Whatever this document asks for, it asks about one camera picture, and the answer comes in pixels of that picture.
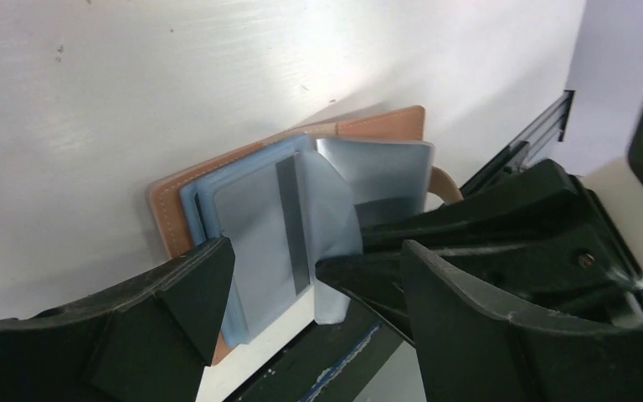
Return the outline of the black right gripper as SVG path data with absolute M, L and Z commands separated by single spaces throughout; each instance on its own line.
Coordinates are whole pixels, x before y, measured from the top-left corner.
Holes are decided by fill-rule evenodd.
M 550 310 L 643 324 L 640 269 L 593 190 L 547 159 L 464 200 L 363 230 L 364 254 L 492 248 L 493 284 Z

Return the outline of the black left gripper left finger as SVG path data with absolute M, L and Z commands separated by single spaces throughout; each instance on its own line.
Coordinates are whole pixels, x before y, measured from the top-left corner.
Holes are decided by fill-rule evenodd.
M 234 271 L 220 237 L 29 319 L 0 320 L 0 401 L 193 401 Z

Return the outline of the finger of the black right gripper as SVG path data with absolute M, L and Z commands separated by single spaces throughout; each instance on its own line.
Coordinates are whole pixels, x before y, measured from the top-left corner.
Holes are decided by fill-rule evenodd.
M 425 247 L 332 257 L 316 265 L 316 276 L 362 304 L 404 341 L 439 333 L 462 302 L 479 311 L 506 316 L 518 295 L 504 288 L 502 257 L 508 245 Z

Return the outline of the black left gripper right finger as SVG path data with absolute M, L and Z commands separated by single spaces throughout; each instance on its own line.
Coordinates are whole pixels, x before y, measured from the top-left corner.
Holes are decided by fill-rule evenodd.
M 519 297 L 466 302 L 414 344 L 429 401 L 643 401 L 643 325 L 594 322 Z

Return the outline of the silver card with stripe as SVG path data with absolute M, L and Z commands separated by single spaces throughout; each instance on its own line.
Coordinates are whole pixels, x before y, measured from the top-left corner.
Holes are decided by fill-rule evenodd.
M 233 181 L 214 196 L 219 226 L 234 248 L 224 329 L 234 346 L 250 343 L 310 285 L 298 154 Z

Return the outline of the tan leather card holder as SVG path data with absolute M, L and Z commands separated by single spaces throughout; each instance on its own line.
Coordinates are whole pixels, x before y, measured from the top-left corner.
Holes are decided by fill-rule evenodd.
M 462 200 L 432 165 L 425 110 L 299 126 L 151 185 L 148 202 L 170 257 L 230 239 L 234 274 L 211 364 L 258 337 L 305 294 L 320 325 L 343 322 L 350 300 L 316 278 L 333 256 L 358 255 L 361 230 L 420 214 L 428 194 Z

